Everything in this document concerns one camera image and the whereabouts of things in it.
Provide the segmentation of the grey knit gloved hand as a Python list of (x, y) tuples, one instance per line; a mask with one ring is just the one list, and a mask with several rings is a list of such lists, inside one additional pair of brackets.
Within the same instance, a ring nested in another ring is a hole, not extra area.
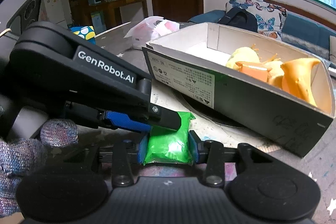
[(48, 147), (68, 147), (78, 143), (77, 125), (66, 119), (46, 121), (39, 139), (1, 140), (1, 218), (20, 211), (15, 193), (24, 176), (43, 167)]

